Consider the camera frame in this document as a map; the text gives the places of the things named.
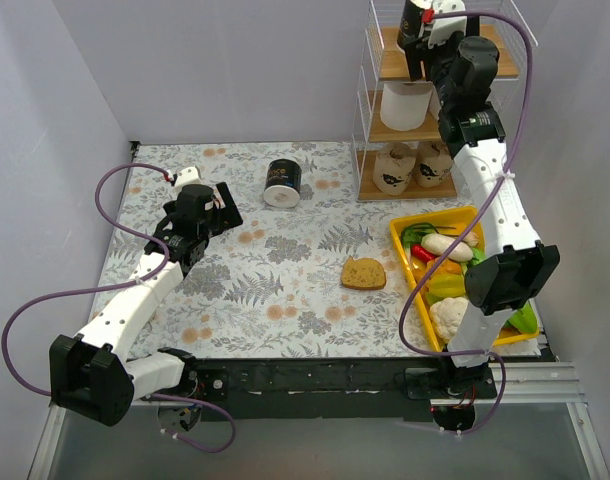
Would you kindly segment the white paper roll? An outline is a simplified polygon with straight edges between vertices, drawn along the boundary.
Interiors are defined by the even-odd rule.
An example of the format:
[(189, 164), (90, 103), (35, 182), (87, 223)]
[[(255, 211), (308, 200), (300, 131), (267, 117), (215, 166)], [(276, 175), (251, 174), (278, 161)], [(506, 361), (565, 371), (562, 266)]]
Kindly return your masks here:
[(428, 106), (428, 111), (431, 116), (438, 121), (441, 110), (441, 102), (435, 87), (432, 88), (431, 98)]
[(425, 120), (432, 86), (429, 83), (385, 82), (380, 119), (391, 130), (409, 131)]

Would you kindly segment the black roll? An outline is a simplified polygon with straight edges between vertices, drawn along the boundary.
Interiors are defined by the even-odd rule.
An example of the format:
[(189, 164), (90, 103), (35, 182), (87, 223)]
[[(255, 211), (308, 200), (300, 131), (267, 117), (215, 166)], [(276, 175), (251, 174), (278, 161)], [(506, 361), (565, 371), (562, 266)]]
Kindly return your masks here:
[(293, 208), (300, 201), (302, 170), (290, 159), (273, 160), (267, 170), (264, 201), (275, 208)]
[(396, 45), (404, 52), (404, 47), (416, 39), (423, 25), (422, 17), (425, 10), (432, 8), (432, 2), (427, 0), (405, 0), (399, 23)]

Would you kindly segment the brown roll barcode label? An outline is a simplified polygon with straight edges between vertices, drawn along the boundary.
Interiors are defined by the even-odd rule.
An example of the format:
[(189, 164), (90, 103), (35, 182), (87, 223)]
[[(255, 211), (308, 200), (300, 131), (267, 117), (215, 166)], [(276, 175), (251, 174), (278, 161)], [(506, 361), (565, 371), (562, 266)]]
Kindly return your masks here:
[(423, 188), (442, 184), (453, 166), (453, 159), (445, 143), (423, 141), (418, 144), (413, 170), (415, 182)]

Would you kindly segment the brown roll cartoon print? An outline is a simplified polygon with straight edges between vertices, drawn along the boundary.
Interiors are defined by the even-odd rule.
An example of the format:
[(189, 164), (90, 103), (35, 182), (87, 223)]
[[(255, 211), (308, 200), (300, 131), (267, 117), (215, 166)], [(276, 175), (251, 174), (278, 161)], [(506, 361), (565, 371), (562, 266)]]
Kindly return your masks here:
[(372, 180), (390, 196), (401, 195), (408, 187), (416, 164), (416, 153), (407, 144), (390, 142), (376, 153)]

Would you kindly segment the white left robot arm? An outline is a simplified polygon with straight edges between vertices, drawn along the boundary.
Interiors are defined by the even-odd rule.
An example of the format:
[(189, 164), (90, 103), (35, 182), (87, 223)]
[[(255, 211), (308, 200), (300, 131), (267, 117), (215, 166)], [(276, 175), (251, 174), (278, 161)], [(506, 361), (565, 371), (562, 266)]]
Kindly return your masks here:
[(130, 276), (131, 286), (75, 336), (60, 335), (49, 349), (52, 402), (106, 426), (117, 424), (135, 400), (157, 393), (185, 400), (196, 392), (191, 354), (165, 347), (132, 359), (129, 352), (210, 240), (243, 223), (224, 182), (185, 185), (164, 211)]

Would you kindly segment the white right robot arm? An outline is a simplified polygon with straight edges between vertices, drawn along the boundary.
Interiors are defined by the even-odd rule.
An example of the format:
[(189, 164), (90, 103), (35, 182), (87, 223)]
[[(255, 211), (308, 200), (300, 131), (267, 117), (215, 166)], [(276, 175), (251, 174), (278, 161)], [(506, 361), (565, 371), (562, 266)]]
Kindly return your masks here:
[(465, 275), (469, 303), (436, 370), (423, 375), (449, 397), (460, 397), (492, 377), (491, 348), (515, 311), (535, 297), (560, 261), (527, 219), (509, 169), (506, 134), (489, 102), (499, 51), (481, 36), (456, 32), (440, 46), (407, 40), (411, 79), (435, 87), (439, 133), (463, 174), (478, 210), (474, 221), (485, 239), (485, 258)]

